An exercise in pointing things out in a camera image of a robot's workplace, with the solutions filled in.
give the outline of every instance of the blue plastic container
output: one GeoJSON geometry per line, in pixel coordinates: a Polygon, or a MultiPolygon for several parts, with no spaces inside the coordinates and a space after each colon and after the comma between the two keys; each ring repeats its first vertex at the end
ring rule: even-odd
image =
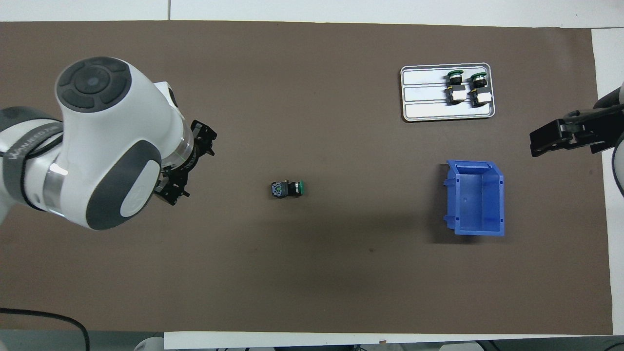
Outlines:
{"type": "Polygon", "coordinates": [[[505,235],[503,173],[493,162],[448,160],[447,226],[457,235],[505,235]]]}

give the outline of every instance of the metal tray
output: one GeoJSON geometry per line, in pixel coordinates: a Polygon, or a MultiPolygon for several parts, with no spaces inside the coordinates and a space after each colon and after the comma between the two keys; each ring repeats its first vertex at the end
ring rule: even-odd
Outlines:
{"type": "Polygon", "coordinates": [[[495,112],[492,70],[484,62],[405,66],[401,69],[401,96],[403,118],[408,122],[488,118],[495,112]],[[454,69],[464,70],[462,85],[468,91],[470,76],[485,71],[487,83],[492,89],[492,102],[474,107],[469,96],[464,102],[449,105],[445,93],[448,84],[446,74],[454,69]]]}

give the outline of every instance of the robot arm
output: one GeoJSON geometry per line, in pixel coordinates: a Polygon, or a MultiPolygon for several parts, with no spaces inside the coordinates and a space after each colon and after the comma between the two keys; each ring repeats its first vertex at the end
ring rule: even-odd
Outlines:
{"type": "Polygon", "coordinates": [[[624,195],[624,84],[603,96],[593,109],[572,111],[530,133],[531,154],[590,146],[592,154],[614,147],[612,169],[624,195]]]}
{"type": "Polygon", "coordinates": [[[188,196],[188,173],[199,157],[214,155],[217,134],[198,121],[189,128],[170,86],[125,61],[93,57],[69,66],[56,97],[63,123],[28,107],[0,111],[5,208],[20,202],[109,229],[138,214],[153,193],[172,205],[188,196]]]}

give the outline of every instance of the gray floor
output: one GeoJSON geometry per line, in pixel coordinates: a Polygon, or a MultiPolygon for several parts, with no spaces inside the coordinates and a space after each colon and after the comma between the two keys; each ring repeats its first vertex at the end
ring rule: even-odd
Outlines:
{"type": "MultiPolygon", "coordinates": [[[[133,351],[141,341],[160,332],[89,332],[93,351],[133,351]]],[[[65,330],[2,330],[0,342],[8,351],[83,351],[84,341],[79,331],[65,330]]],[[[624,336],[574,337],[557,339],[497,340],[495,346],[481,342],[485,351],[604,351],[624,336]]],[[[440,343],[362,345],[367,351],[429,351],[439,350],[440,343]]],[[[476,345],[472,350],[479,350],[476,345]]],[[[610,351],[624,351],[624,344],[610,351]]]]}

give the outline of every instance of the brown table surface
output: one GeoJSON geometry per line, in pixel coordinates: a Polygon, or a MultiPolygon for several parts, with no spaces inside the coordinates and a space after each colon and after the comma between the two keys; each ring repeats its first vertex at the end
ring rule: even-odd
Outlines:
{"type": "Polygon", "coordinates": [[[612,332],[600,157],[529,151],[530,131],[596,100],[589,29],[5,22],[0,48],[3,107],[60,117],[57,75],[106,55],[218,132],[175,207],[106,232],[13,208],[2,306],[92,330],[612,332]],[[461,62],[491,65],[496,115],[404,122],[399,70],[461,62]],[[446,228],[447,159],[502,170],[505,237],[446,228]],[[286,178],[308,193],[273,199],[286,178]]]}

